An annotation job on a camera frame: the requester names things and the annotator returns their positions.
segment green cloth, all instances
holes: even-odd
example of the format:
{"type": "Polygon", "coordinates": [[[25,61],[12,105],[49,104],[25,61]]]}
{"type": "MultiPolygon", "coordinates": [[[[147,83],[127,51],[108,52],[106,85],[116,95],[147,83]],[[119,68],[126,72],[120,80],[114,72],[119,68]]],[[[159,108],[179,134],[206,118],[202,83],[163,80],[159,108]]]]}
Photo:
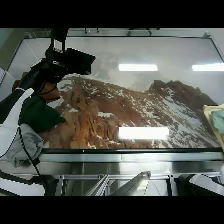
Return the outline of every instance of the green cloth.
{"type": "Polygon", "coordinates": [[[65,118],[39,96],[28,99],[23,105],[22,113],[22,123],[28,124],[36,133],[47,131],[59,123],[66,122],[65,118]]]}

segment gray sky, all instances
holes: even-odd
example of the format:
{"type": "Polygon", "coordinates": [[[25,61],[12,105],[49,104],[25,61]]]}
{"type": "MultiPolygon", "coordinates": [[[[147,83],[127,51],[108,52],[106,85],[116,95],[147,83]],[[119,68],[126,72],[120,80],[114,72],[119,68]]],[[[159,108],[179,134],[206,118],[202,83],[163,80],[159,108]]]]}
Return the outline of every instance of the gray sky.
{"type": "MultiPolygon", "coordinates": [[[[22,43],[10,74],[19,78],[23,71],[44,56],[50,40],[28,39],[22,43]]],[[[198,38],[165,37],[68,37],[66,46],[93,54],[92,75],[102,81],[144,91],[155,79],[179,80],[199,87],[217,103],[224,103],[224,72],[194,72],[194,64],[221,62],[212,42],[198,38]],[[149,63],[157,72],[120,72],[119,63],[149,63]]]]}

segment sky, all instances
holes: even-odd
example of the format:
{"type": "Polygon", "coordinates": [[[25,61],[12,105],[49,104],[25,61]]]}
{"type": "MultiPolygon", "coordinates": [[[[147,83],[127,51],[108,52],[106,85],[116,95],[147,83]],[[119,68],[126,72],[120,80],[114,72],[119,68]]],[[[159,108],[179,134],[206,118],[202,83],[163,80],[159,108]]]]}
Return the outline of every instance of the sky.
{"type": "MultiPolygon", "coordinates": [[[[19,79],[44,57],[48,38],[24,40],[9,73],[19,79]]],[[[66,47],[96,56],[90,78],[145,91],[154,80],[179,80],[199,87],[215,102],[224,103],[224,72],[194,72],[192,65],[221,62],[209,39],[172,37],[68,37],[66,47]],[[156,72],[121,72],[120,63],[156,64],[156,72]]]]}

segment mountain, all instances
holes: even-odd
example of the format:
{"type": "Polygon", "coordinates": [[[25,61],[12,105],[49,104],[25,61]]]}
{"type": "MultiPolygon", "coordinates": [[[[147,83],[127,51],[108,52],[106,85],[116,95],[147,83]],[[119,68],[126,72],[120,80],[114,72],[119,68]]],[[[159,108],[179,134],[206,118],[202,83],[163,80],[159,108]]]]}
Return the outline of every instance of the mountain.
{"type": "Polygon", "coordinates": [[[66,76],[62,98],[49,105],[67,123],[44,134],[50,148],[203,148],[218,147],[203,115],[203,105],[216,105],[199,88],[179,81],[155,80],[145,92],[110,83],[66,76]],[[167,140],[119,140],[118,129],[169,128],[167,140]]]}

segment rocky mountain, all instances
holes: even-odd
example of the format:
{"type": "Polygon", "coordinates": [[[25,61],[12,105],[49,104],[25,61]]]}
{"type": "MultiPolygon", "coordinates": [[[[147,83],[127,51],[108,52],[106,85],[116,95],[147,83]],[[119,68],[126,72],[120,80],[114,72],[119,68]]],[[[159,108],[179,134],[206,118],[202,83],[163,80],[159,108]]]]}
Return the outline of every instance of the rocky mountain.
{"type": "Polygon", "coordinates": [[[200,148],[218,147],[203,115],[203,105],[216,105],[199,88],[179,81],[156,80],[145,92],[110,83],[66,76],[61,99],[50,103],[67,123],[44,134],[50,148],[200,148]],[[118,129],[169,128],[161,141],[120,140],[118,129]]]}

